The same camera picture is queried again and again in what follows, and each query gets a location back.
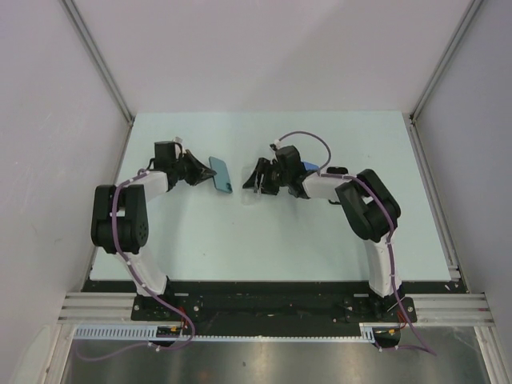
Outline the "black phone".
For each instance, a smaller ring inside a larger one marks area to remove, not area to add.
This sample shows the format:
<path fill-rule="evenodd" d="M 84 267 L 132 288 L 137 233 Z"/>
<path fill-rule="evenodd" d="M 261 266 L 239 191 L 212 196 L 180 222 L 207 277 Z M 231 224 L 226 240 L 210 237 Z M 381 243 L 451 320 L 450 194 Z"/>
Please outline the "black phone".
<path fill-rule="evenodd" d="M 226 163 L 216 157 L 209 157 L 209 163 L 210 168 L 216 173 L 213 177 L 215 189 L 225 194 L 232 194 L 233 187 Z"/>

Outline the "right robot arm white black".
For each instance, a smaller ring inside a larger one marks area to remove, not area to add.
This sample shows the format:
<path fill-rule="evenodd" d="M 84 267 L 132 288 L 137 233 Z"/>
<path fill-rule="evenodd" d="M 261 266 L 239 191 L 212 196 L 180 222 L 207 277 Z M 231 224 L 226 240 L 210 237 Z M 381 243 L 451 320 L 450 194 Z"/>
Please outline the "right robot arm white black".
<path fill-rule="evenodd" d="M 301 199 L 324 199 L 340 206 L 352 231 L 365 242 L 369 286 L 377 295 L 369 300 L 370 314 L 387 321 L 398 311 L 392 296 L 402 281 L 393 248 L 401 208 L 372 169 L 351 175 L 344 167 L 323 172 L 308 167 L 295 146 L 274 149 L 274 158 L 259 158 L 242 184 L 256 194 L 277 195 L 282 188 Z"/>

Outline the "aluminium frame post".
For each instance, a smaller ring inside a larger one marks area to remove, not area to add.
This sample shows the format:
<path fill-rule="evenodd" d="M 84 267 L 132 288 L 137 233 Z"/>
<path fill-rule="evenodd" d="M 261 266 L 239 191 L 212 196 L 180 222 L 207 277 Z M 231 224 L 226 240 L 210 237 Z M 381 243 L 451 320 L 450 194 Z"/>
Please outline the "aluminium frame post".
<path fill-rule="evenodd" d="M 462 46 L 465 36 L 469 32 L 481 8 L 485 4 L 486 1 L 484 0 L 472 0 L 469 2 L 468 7 L 458 22 L 446 48 L 442 52 L 442 55 L 438 60 L 433 73 L 429 77 L 429 80 L 421 92 L 419 99 L 416 101 L 414 108 L 409 114 L 409 119 L 412 122 L 416 122 L 421 116 L 422 111 L 433 95 L 436 87 L 442 79 L 442 76 L 448 70 L 458 49 Z"/>
<path fill-rule="evenodd" d="M 130 111 L 125 98 L 84 19 L 82 12 L 78 8 L 76 1 L 73 0 L 60 0 L 59 4 L 62 6 L 70 24 L 74 28 L 81 44 L 87 52 L 90 60 L 96 69 L 98 76 L 102 80 L 108 94 L 110 95 L 113 103 L 117 107 L 119 113 L 123 117 L 128 127 L 134 124 L 134 115 Z"/>

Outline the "left aluminium frame post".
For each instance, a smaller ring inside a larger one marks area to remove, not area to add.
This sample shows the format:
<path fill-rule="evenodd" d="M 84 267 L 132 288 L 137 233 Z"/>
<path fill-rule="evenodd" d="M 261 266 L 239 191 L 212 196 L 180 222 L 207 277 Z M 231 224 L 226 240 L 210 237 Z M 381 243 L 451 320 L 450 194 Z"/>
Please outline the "left aluminium frame post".
<path fill-rule="evenodd" d="M 60 0 L 59 4 L 62 6 L 70 24 L 74 28 L 81 44 L 87 52 L 90 60 L 96 69 L 98 76 L 102 80 L 108 94 L 110 95 L 113 103 L 117 107 L 119 113 L 123 117 L 128 127 L 134 124 L 134 115 L 130 111 L 125 98 L 84 19 L 82 12 L 78 8 L 76 1 L 73 0 Z"/>

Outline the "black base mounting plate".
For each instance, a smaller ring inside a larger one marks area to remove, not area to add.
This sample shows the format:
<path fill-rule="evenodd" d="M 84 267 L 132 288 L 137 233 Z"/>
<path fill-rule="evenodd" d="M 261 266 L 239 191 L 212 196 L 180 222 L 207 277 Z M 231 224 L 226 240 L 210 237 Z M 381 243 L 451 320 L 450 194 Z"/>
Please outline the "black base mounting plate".
<path fill-rule="evenodd" d="M 404 282 L 379 298 L 366 282 L 175 282 L 161 300 L 141 296 L 128 281 L 88 281 L 83 293 L 134 293 L 131 322 L 188 330 L 287 334 L 334 333 L 361 323 L 393 326 L 418 320 L 420 299 L 466 294 L 463 282 Z"/>

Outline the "blue phone without case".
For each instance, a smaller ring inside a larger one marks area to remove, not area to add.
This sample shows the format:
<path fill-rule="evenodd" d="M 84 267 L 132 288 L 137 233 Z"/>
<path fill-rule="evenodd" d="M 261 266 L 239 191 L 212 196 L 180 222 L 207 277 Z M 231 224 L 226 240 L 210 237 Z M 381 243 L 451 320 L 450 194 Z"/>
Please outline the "blue phone without case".
<path fill-rule="evenodd" d="M 313 163 L 310 162 L 303 162 L 305 171 L 307 172 L 318 172 L 319 167 Z"/>

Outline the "aluminium rail front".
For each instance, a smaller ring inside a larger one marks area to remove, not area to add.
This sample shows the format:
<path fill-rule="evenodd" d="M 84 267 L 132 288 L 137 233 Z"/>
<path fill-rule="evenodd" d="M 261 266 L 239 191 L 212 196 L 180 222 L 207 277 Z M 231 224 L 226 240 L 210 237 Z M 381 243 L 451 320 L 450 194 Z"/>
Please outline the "aluminium rail front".
<path fill-rule="evenodd" d="M 134 299 L 134 293 L 68 293 L 58 321 L 69 324 L 130 322 Z"/>

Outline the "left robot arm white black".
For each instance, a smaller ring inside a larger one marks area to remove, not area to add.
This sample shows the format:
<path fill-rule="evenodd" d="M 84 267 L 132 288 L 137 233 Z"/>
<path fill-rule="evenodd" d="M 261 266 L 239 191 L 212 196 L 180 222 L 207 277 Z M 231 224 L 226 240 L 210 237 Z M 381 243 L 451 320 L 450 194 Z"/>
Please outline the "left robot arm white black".
<path fill-rule="evenodd" d="M 95 189 L 90 229 L 93 244 L 123 264 L 138 294 L 151 297 L 148 308 L 161 320 L 175 314 L 177 301 L 166 293 L 169 279 L 147 245 L 147 205 L 170 192 L 180 181 L 196 186 L 216 175 L 177 139 L 156 142 L 149 166 L 135 176 L 118 185 L 100 185 Z"/>

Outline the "right aluminium frame post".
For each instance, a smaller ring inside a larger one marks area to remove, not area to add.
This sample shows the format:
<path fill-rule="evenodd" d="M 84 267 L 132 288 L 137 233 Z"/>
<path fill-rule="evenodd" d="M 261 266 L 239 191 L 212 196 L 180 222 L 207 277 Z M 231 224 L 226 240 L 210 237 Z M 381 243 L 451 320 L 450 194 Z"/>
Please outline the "right aluminium frame post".
<path fill-rule="evenodd" d="M 458 22 L 446 48 L 442 52 L 442 55 L 438 60 L 433 73 L 429 77 L 429 80 L 421 92 L 419 99 L 416 101 L 414 108 L 409 114 L 409 119 L 412 122 L 416 122 L 421 116 L 422 111 L 433 95 L 436 87 L 442 79 L 442 76 L 448 70 L 458 49 L 462 46 L 465 36 L 469 32 L 481 8 L 485 4 L 486 1 L 484 0 L 472 0 L 469 2 L 468 7 Z"/>

